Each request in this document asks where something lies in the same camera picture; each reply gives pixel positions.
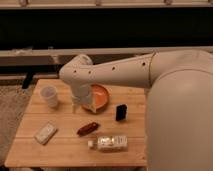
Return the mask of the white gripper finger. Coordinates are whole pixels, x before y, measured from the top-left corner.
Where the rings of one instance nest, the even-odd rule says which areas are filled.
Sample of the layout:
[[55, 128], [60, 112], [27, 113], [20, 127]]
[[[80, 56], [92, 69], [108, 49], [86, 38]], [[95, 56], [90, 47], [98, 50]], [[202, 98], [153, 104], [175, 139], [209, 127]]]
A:
[[92, 101], [91, 103], [89, 103], [88, 108], [92, 113], [95, 114], [97, 112], [95, 101]]
[[73, 103], [72, 104], [72, 111], [73, 111], [74, 114], [76, 113], [77, 109], [78, 109], [78, 104]]

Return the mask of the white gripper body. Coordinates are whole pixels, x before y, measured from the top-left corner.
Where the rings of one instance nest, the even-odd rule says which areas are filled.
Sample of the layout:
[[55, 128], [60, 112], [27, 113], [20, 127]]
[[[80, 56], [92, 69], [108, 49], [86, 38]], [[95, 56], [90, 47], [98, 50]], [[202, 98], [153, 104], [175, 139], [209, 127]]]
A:
[[75, 104], [90, 104], [92, 102], [92, 89], [89, 84], [74, 84], [70, 88], [71, 97]]

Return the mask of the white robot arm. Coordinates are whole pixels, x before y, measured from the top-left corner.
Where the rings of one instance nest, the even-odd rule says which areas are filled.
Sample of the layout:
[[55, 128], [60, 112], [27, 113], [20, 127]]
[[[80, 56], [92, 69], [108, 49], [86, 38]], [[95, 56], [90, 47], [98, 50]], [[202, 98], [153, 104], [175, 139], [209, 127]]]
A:
[[148, 90], [148, 171], [213, 171], [213, 53], [157, 52], [95, 65], [80, 54], [59, 71], [76, 104], [92, 102], [93, 83]]

